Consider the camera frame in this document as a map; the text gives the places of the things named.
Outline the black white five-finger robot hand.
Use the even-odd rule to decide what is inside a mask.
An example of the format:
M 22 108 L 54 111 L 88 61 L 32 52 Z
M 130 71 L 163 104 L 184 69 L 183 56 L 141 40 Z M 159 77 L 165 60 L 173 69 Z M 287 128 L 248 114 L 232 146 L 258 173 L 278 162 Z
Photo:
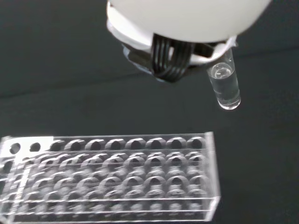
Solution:
M 268 0 L 109 0 L 107 29 L 136 68 L 174 83 L 237 46 Z

